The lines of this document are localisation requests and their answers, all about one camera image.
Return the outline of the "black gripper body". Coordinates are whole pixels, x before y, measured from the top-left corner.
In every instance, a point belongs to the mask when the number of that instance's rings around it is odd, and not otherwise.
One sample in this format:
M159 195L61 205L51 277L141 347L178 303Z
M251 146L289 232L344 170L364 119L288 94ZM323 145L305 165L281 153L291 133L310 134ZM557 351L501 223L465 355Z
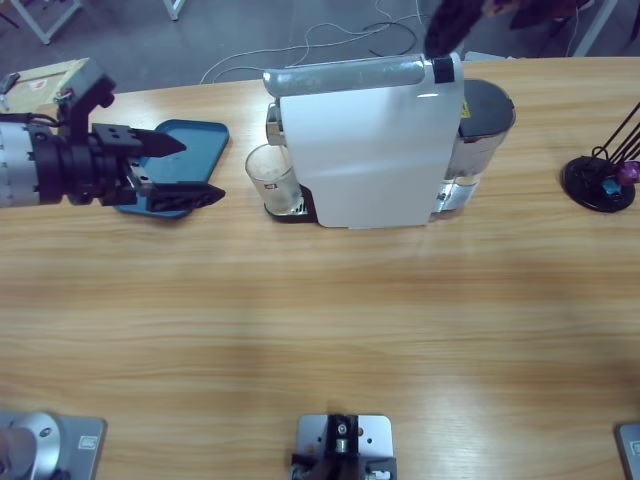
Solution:
M31 160L36 169L33 188L40 205L74 205L97 200L104 206L137 202L128 179L130 161L145 155L141 132L121 125L95 124L93 131L74 144L44 125L31 126Z

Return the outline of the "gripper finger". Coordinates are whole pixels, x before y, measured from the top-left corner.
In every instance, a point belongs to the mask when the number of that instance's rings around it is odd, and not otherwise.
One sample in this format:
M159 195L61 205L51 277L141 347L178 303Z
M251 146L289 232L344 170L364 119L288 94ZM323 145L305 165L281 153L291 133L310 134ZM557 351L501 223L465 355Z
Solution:
M220 201L226 192L206 182L154 183L147 196L149 211L193 210Z
M571 17L585 4L583 0L520 1L509 28L522 30L552 19Z
M443 0L433 13L425 53L452 53L483 16L483 0Z
M186 150L186 146L171 135L156 130L132 129L139 142L137 156L161 158Z

